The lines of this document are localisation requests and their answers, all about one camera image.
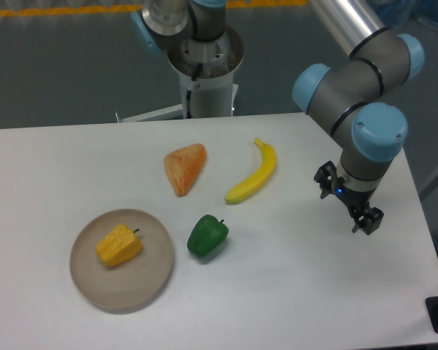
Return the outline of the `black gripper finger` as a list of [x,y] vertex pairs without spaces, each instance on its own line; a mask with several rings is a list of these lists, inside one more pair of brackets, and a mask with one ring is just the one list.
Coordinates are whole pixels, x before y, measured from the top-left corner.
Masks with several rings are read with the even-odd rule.
[[350,216],[354,221],[354,226],[351,230],[352,233],[361,230],[368,236],[379,228],[383,220],[383,212],[371,206],[351,207]]
[[314,181],[320,188],[320,199],[335,193],[337,188],[337,168],[332,161],[324,163],[315,173]]

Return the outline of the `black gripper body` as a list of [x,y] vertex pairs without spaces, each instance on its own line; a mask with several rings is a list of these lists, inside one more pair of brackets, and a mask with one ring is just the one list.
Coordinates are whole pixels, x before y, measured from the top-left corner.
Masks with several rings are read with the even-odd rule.
[[338,199],[346,205],[350,216],[353,219],[360,219],[375,191],[375,182],[356,179],[342,166],[337,166],[332,189]]

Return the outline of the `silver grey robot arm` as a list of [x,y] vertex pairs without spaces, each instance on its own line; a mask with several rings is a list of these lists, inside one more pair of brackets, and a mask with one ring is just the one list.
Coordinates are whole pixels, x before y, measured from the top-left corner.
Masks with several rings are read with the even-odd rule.
[[[311,1],[310,6],[349,58],[339,69],[318,63],[296,79],[292,96],[342,149],[314,180],[322,196],[334,195],[366,234],[383,212],[369,201],[407,136],[403,113],[380,101],[423,68],[421,43],[392,34],[365,1]],[[131,14],[153,53],[166,53],[180,80],[184,118],[232,113],[233,76],[244,46],[226,25],[224,1],[145,1]]]

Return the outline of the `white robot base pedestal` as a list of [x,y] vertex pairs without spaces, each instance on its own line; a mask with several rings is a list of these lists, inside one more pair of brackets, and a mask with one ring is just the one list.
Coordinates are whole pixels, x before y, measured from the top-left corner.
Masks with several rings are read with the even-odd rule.
[[184,41],[167,51],[169,63],[179,77],[181,103],[118,122],[232,116],[238,89],[234,73],[240,67],[244,53],[242,39],[230,26],[211,42]]

